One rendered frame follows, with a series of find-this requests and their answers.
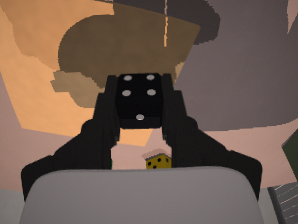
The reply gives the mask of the black die with white pips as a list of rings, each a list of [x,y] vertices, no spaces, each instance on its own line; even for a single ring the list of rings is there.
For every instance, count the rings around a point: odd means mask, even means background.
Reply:
[[[160,128],[163,115],[160,74],[121,74],[118,77],[115,105],[123,130]]]

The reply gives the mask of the yellow die with black pips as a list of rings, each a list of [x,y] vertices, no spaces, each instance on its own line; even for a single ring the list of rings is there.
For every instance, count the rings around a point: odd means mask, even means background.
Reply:
[[[146,169],[148,168],[171,168],[171,159],[165,155],[152,158],[146,161]]]

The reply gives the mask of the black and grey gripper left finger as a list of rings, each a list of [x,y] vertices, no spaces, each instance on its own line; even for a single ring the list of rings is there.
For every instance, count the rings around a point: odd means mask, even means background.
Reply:
[[[24,202],[33,183],[58,170],[111,170],[111,149],[120,141],[120,124],[115,105],[118,77],[108,75],[104,93],[98,93],[92,119],[81,132],[55,151],[21,171]],[[77,169],[76,169],[77,168]]]

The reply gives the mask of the orange flat mat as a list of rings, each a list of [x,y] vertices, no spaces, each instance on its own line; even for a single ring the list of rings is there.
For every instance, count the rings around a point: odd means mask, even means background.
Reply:
[[[108,75],[174,86],[200,28],[104,0],[0,0],[0,72],[22,128],[75,137]]]

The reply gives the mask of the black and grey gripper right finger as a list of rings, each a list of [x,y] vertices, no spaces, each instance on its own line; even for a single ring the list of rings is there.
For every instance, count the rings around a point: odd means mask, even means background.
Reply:
[[[163,73],[160,77],[163,92],[162,138],[171,147],[171,168],[221,166],[238,170],[248,179],[258,200],[263,170],[261,163],[255,158],[227,150],[198,129],[196,120],[187,116],[182,91],[174,90],[171,73]]]

